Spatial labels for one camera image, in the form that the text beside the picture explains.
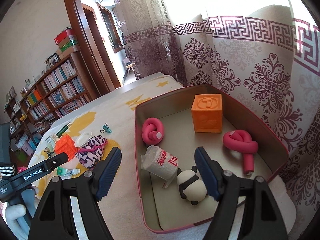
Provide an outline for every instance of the bookshelf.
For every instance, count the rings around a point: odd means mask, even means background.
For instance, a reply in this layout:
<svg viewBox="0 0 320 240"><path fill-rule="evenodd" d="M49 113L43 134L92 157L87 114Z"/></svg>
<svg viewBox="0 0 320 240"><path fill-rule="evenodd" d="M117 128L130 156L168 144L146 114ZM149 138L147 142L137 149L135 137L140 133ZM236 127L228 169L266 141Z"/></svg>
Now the bookshelf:
<svg viewBox="0 0 320 240"><path fill-rule="evenodd" d="M97 98L80 51L51 67L25 94L21 107L39 133L59 118Z"/></svg>
<svg viewBox="0 0 320 240"><path fill-rule="evenodd" d="M28 122L29 119L26 118L23 121L20 120L22 116L21 108L15 112L13 110L13 106L16 104L16 99L11 98L8 102L8 106L5 109L6 113L8 114L10 118L10 122L16 127L16 130L10 135L11 138L15 138L17 141L19 140L20 136L26 132L27 135L32 139L33 143L36 145L36 141L34 140L29 128L28 128Z"/></svg>

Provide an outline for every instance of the panda figurine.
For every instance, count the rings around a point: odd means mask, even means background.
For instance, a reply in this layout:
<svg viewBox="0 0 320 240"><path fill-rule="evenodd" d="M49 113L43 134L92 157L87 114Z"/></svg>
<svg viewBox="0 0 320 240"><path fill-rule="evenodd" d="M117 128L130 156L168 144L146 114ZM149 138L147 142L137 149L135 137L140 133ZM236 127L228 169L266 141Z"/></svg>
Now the panda figurine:
<svg viewBox="0 0 320 240"><path fill-rule="evenodd" d="M191 201L192 205L197 205L208 194L202 180L196 175L197 167L192 166L191 170L177 171L177 184L179 186L180 196L183 199Z"/></svg>

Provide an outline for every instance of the orange foam cube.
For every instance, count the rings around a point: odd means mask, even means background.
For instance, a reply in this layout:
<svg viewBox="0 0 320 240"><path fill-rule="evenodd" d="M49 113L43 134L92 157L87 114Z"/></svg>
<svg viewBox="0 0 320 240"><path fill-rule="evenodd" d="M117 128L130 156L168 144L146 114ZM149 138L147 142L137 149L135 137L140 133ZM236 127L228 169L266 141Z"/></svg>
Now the orange foam cube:
<svg viewBox="0 0 320 240"><path fill-rule="evenodd" d="M222 132L221 94L196 95L191 108L195 132Z"/></svg>
<svg viewBox="0 0 320 240"><path fill-rule="evenodd" d="M75 147L75 142L70 135L65 134L56 142L54 151L56 154L66 153L68 155L68 161L70 161L75 157L78 148Z"/></svg>

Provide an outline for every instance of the white plate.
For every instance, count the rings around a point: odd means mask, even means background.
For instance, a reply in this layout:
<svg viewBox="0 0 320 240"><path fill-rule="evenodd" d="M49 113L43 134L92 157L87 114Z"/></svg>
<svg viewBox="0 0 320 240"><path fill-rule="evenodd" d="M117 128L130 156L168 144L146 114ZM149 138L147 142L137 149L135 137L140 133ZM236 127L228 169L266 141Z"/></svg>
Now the white plate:
<svg viewBox="0 0 320 240"><path fill-rule="evenodd" d="M92 132L85 132L79 135L79 137L75 141L75 147L80 148L85 145L91 138Z"/></svg>

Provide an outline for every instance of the metal tin box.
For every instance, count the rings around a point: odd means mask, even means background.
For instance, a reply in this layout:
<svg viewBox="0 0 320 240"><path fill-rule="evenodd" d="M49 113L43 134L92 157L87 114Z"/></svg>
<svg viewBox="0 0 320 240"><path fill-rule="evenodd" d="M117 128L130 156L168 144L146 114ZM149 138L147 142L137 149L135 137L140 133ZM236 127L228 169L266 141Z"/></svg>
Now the metal tin box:
<svg viewBox="0 0 320 240"><path fill-rule="evenodd" d="M195 95L222 94L222 133L195 133L191 116L191 106ZM193 206L179 195L176 179L167 188L164 181L141 169L141 156L147 146L142 141L142 125L149 117L160 119L165 135L158 144L179 159L182 171L191 169L194 151L203 146L211 159L217 160L224 170L231 170L238 177L243 174L242 156L230 151L222 143L227 131L241 129L248 131L259 144L255 154L255 171L267 181L272 180L288 159L288 151L273 131L254 113L228 94L208 85L200 84L181 88L155 97L137 106L135 112L135 155L138 187L143 219L146 227L158 234L170 233L190 228L209 221L218 203L210 196Z"/></svg>

